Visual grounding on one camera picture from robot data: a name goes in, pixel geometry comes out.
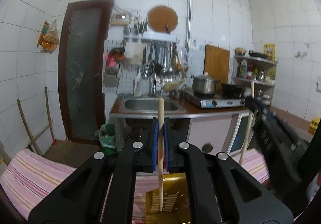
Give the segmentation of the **wooden chopstick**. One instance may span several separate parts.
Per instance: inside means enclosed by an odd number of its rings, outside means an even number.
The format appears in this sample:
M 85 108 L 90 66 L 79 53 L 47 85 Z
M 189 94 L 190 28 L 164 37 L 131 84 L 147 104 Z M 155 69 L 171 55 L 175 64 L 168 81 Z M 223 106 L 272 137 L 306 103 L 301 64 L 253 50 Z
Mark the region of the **wooden chopstick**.
M 246 150 L 247 150 L 249 142 L 250 142 L 250 132 L 251 132 L 253 118 L 254 118 L 254 114 L 253 114 L 252 111 L 250 111 L 249 112 L 249 116 L 248 116 L 248 124 L 247 124 L 247 127 L 246 127 L 245 139 L 244 139 L 244 142 L 243 142 L 243 146 L 242 146 L 242 149 L 241 149 L 241 155 L 240 155 L 240 158 L 239 158 L 239 165 L 242 165 L 242 163 L 243 163 L 243 160 L 244 160 L 244 157 L 245 157 L 245 153 L 246 153 Z
M 164 99 L 158 100 L 158 194 L 159 210 L 163 210 L 163 166 L 164 166 Z

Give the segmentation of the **stainless steel sink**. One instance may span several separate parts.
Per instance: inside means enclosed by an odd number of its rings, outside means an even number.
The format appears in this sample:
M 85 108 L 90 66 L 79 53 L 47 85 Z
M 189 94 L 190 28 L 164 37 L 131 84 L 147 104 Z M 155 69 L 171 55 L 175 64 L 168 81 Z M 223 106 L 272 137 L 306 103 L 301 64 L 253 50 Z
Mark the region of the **stainless steel sink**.
M 183 114 L 186 112 L 178 102 L 171 98 L 164 98 L 165 114 Z M 126 97 L 121 101 L 119 111 L 122 113 L 156 114 L 158 112 L 158 98 Z

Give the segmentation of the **green trash bag bin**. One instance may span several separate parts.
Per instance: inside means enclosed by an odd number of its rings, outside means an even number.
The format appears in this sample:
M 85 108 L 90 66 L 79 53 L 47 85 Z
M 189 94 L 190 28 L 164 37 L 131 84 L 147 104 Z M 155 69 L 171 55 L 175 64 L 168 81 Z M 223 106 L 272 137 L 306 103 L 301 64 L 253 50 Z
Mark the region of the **green trash bag bin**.
M 116 132 L 114 124 L 103 124 L 99 130 L 95 132 L 99 142 L 103 148 L 116 149 Z

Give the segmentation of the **gas stove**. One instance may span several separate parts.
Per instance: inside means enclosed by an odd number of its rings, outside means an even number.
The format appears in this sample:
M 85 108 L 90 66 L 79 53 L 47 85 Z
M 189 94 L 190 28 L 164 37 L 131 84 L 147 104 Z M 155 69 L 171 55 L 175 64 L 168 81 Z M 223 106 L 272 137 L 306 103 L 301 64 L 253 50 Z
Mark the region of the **gas stove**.
M 220 109 L 244 107 L 244 98 L 228 98 L 219 94 L 199 94 L 193 91 L 185 93 L 186 100 L 200 109 Z

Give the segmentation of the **stainless steel cooking pot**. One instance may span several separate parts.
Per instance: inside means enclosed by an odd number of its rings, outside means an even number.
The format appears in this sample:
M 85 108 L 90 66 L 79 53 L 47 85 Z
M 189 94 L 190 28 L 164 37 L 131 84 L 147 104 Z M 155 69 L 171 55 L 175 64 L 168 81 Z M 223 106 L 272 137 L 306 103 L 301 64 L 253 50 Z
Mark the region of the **stainless steel cooking pot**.
M 191 77 L 193 78 L 192 91 L 198 94 L 214 94 L 217 83 L 220 83 L 220 80 L 213 79 L 207 72 Z

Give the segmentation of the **black wok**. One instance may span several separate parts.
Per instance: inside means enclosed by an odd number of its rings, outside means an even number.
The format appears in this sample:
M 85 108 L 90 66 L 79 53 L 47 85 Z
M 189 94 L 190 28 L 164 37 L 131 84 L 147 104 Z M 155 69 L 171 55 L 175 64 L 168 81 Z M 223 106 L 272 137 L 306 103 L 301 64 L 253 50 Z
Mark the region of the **black wok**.
M 228 98 L 241 98 L 245 88 L 239 85 L 221 83 L 222 94 Z

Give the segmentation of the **yellow perforated utensil holder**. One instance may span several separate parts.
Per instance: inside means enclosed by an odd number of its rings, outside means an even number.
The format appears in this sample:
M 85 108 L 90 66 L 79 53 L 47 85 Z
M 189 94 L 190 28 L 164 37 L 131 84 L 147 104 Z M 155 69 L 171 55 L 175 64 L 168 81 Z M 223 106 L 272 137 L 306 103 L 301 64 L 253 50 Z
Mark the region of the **yellow perforated utensil holder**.
M 158 189 L 145 194 L 146 223 L 191 223 L 185 173 L 163 176 L 163 210 L 159 209 L 158 195 Z

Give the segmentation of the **corner shelf rack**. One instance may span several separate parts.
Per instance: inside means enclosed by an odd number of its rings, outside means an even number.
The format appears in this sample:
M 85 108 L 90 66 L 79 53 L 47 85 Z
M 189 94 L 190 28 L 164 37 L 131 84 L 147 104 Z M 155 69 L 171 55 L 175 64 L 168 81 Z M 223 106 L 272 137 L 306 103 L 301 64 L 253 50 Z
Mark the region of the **corner shelf rack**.
M 277 63 L 271 60 L 251 55 L 235 55 L 231 81 L 245 88 L 244 93 L 250 93 L 254 86 L 254 94 L 265 105 L 271 105 L 276 82 Z

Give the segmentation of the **rectangular wooden cutting board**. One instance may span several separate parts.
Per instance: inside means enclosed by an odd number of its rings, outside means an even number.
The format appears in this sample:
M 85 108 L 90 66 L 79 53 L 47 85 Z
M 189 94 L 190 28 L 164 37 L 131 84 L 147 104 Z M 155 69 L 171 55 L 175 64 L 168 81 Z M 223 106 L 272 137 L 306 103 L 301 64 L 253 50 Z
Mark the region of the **rectangular wooden cutting board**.
M 229 79 L 230 51 L 211 45 L 205 46 L 204 71 L 210 77 L 218 81 L 217 90 L 222 90 L 221 83 L 227 83 Z

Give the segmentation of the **wooden stick leaning right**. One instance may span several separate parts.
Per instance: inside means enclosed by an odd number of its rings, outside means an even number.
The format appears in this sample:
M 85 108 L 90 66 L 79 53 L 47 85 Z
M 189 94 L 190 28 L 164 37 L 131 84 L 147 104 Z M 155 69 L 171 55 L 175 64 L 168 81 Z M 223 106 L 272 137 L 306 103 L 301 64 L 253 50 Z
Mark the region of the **wooden stick leaning right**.
M 52 145 L 54 148 L 58 148 L 57 141 L 56 141 L 56 138 L 54 137 L 54 132 L 53 132 L 53 120 L 51 119 L 51 114 L 50 114 L 50 106 L 49 106 L 49 101 L 48 101 L 47 87 L 45 87 L 45 101 L 46 101 L 46 112 L 47 112 L 48 126 L 49 126 L 51 137 L 52 137 Z

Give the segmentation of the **wooden stick leaning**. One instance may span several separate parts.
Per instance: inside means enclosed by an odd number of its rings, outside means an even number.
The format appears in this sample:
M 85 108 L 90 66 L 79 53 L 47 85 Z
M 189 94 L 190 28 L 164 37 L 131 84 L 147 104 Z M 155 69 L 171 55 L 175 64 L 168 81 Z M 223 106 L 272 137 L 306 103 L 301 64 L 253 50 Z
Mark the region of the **wooden stick leaning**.
M 54 148 L 58 148 L 57 141 L 56 141 L 56 138 L 54 137 L 54 132 L 53 132 L 53 120 L 51 119 L 51 114 L 50 114 L 50 106 L 49 106 L 49 101 L 48 101 L 47 87 L 45 87 L 45 101 L 46 101 L 46 112 L 47 112 L 48 126 L 49 126 L 51 137 L 52 137 L 52 145 Z
M 31 130 L 30 130 L 29 125 L 27 123 L 27 120 L 25 118 L 25 115 L 24 115 L 24 112 L 23 112 L 23 109 L 22 109 L 21 102 L 20 102 L 19 98 L 17 99 L 17 105 L 18 105 L 18 109 L 19 109 L 19 113 L 20 113 L 20 116 L 21 116 L 22 123 L 24 125 L 25 131 L 26 131 L 26 133 L 27 133 L 27 135 L 29 137 L 29 140 L 30 140 L 30 144 L 29 145 L 31 147 L 33 147 L 33 149 L 35 150 L 35 152 L 38 155 L 43 156 L 39 146 L 37 145 L 36 138 L 31 133 Z

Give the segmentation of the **round wooden cutting board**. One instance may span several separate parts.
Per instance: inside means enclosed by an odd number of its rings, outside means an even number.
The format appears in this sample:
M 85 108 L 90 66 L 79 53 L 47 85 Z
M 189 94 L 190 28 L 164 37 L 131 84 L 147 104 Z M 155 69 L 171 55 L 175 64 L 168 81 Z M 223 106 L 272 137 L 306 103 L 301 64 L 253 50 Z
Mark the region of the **round wooden cutting board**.
M 171 34 L 179 22 L 176 12 L 165 5 L 158 5 L 150 9 L 147 14 L 147 23 L 151 30 L 157 33 Z

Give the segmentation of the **wooden stick leaning left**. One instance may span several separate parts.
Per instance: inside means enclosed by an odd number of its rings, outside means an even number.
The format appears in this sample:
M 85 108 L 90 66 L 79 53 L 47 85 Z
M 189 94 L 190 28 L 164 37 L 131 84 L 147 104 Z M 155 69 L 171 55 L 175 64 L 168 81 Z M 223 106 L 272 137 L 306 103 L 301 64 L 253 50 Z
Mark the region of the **wooden stick leaning left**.
M 24 112 L 23 112 L 23 109 L 22 109 L 21 102 L 20 102 L 19 98 L 17 99 L 17 105 L 18 105 L 18 109 L 19 109 L 19 113 L 20 113 L 20 116 L 21 116 L 22 123 L 24 125 L 25 131 L 26 131 L 26 133 L 27 133 L 27 135 L 29 137 L 29 140 L 30 140 L 30 144 L 29 145 L 31 147 L 33 147 L 33 149 L 35 150 L 35 152 L 38 155 L 43 156 L 39 146 L 37 145 L 36 138 L 31 133 L 31 130 L 30 130 L 29 125 L 27 123 L 27 120 L 25 118 L 25 115 L 24 115 Z

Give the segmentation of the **pink striped table cloth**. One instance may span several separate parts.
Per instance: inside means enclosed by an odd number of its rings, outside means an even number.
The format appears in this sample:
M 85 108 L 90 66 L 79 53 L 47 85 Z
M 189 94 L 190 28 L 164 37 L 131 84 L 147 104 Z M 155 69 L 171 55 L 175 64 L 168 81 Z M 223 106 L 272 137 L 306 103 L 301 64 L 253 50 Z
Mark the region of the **pink striped table cloth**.
M 269 173 L 263 155 L 247 150 L 242 167 L 267 185 Z M 18 223 L 28 223 L 31 210 L 64 181 L 76 168 L 45 159 L 28 149 L 19 151 L 1 175 L 1 188 L 13 206 Z M 156 175 L 137 175 L 132 223 L 145 223 L 145 194 L 157 188 Z

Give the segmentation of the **hanging orange plastic bag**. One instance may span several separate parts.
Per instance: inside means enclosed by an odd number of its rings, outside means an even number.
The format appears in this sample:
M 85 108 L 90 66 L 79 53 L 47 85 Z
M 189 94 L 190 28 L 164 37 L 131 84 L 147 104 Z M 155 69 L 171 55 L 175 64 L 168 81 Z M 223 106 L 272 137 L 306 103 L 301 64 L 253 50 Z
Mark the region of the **hanging orange plastic bag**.
M 45 53 L 52 53 L 59 46 L 59 34 L 57 20 L 52 21 L 48 31 L 44 34 L 44 39 L 41 44 L 42 50 Z

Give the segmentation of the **white wall utensil shelf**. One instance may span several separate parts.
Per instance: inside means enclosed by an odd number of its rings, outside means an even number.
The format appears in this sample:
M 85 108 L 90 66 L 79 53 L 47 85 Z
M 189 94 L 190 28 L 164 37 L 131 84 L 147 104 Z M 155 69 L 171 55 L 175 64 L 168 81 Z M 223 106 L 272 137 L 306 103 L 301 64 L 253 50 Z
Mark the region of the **white wall utensil shelf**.
M 175 35 L 163 34 L 163 33 L 144 33 L 139 35 L 125 35 L 124 39 L 126 42 L 138 42 L 138 43 L 150 43 L 152 41 L 162 41 L 179 43 L 180 40 Z

